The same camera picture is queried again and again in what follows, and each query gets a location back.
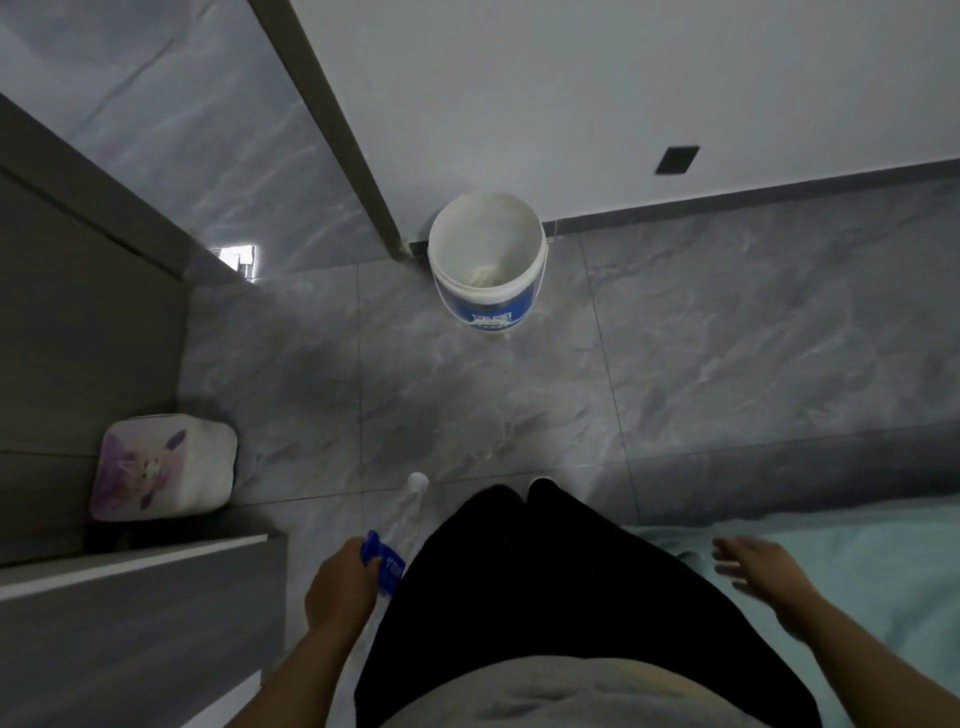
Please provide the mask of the person's right hand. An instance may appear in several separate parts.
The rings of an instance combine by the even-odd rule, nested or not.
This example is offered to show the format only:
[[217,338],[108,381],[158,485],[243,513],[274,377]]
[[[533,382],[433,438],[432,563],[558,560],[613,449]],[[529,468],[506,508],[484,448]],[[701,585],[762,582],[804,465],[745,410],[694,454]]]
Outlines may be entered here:
[[804,609],[820,598],[819,591],[780,544],[752,537],[721,537],[712,541],[714,570],[730,579],[733,588],[766,604],[781,627],[802,641]]

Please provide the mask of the person's left hand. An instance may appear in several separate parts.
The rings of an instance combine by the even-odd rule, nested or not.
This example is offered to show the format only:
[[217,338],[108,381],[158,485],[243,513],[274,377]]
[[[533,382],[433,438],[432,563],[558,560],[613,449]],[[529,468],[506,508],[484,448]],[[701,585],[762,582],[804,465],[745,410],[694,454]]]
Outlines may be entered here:
[[355,536],[319,566],[306,592],[310,632],[332,632],[355,641],[371,617],[379,595],[380,559],[362,558],[365,538]]

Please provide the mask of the clear plastic bottle blue label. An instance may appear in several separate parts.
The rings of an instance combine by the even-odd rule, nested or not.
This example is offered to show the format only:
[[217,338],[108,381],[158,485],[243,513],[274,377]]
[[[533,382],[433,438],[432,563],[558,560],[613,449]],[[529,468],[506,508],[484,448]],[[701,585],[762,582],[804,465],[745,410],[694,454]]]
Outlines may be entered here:
[[430,479],[424,473],[410,473],[402,487],[390,492],[385,511],[360,546],[363,565],[377,564],[378,592],[386,599],[394,596],[413,559],[429,487]]

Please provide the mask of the person's right forearm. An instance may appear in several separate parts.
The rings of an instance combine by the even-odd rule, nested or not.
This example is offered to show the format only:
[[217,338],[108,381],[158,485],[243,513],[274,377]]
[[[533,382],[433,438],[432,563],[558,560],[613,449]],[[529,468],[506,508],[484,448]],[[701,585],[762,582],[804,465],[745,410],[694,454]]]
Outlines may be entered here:
[[775,603],[855,728],[960,728],[960,697],[920,673],[814,589]]

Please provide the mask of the person's left forearm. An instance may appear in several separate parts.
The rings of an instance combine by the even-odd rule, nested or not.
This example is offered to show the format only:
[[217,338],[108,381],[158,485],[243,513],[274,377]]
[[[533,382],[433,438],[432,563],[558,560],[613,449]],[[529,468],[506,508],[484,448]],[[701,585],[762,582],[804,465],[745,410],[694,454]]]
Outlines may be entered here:
[[363,629],[336,621],[312,627],[225,728],[326,728]]

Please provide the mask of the light green bed sheet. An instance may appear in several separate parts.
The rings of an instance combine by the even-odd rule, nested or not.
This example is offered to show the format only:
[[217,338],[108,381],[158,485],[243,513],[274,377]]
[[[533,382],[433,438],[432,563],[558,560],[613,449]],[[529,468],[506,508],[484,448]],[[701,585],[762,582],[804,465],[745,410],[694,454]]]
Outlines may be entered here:
[[774,613],[714,570],[714,538],[783,546],[835,606],[918,672],[960,697],[960,495],[704,527],[628,526],[731,598],[816,699],[823,728],[853,728],[803,644]]

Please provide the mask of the person's black trousers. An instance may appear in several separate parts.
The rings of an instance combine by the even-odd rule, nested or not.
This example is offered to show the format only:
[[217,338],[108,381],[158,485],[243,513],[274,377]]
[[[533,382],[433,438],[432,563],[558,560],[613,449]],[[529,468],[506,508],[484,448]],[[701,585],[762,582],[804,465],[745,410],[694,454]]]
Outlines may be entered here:
[[649,664],[771,728],[821,728],[817,703],[738,606],[680,559],[534,480],[480,491],[426,540],[354,690],[357,728],[430,691],[530,657]]

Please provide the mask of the person's grey shirt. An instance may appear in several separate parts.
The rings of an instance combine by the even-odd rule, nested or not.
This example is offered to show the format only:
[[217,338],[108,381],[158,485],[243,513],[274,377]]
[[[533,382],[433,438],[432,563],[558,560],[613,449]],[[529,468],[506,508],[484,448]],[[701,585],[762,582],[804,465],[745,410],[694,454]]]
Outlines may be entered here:
[[769,728],[690,678],[626,659],[501,661],[416,698],[382,728]]

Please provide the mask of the grey skirting board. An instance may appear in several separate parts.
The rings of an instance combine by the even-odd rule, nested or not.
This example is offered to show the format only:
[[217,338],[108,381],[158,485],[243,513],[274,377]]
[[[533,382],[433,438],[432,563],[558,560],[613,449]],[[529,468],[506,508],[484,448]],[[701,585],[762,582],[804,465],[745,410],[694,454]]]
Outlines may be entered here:
[[685,200],[657,202],[639,207],[564,217],[544,221],[541,224],[546,237],[552,239],[648,222],[955,178],[960,178],[960,157]]

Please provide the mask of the white plastic bucket blue label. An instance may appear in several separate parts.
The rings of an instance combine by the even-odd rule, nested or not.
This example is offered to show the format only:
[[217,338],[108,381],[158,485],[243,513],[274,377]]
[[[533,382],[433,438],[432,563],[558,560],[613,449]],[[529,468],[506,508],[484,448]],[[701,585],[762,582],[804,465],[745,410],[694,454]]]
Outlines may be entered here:
[[448,312],[471,329],[498,334],[533,309],[549,244],[534,209],[503,192],[451,200],[428,235],[427,259]]

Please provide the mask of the white floral tissue box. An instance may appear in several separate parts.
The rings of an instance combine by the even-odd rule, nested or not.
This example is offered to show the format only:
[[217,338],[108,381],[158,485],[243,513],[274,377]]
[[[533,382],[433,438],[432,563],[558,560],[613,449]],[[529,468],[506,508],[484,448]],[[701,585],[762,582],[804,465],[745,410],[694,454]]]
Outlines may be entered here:
[[102,436],[89,516],[130,523],[197,516],[231,498],[238,440],[227,424],[186,414],[114,422]]

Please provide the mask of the grey bedside cabinet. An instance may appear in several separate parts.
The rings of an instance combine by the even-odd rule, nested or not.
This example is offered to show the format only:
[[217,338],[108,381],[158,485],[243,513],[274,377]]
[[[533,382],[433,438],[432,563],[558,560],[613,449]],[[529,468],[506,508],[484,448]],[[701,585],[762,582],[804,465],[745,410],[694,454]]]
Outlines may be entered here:
[[0,728],[221,728],[284,642],[286,542],[97,522],[116,422],[175,414],[237,274],[0,93]]

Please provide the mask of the black wall socket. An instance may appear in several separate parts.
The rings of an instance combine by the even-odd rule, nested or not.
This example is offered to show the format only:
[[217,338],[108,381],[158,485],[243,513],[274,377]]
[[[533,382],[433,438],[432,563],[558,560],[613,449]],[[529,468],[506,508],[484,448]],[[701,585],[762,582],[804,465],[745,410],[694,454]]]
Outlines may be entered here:
[[668,147],[654,169],[655,176],[685,175],[700,151],[699,145]]

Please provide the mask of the grey door frame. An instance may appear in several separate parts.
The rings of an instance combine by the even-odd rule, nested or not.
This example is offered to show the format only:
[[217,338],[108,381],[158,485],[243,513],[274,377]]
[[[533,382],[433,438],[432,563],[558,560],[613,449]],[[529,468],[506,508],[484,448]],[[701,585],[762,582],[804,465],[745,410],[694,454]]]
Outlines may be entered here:
[[322,134],[346,181],[395,261],[411,259],[374,174],[330,86],[291,0],[246,0]]

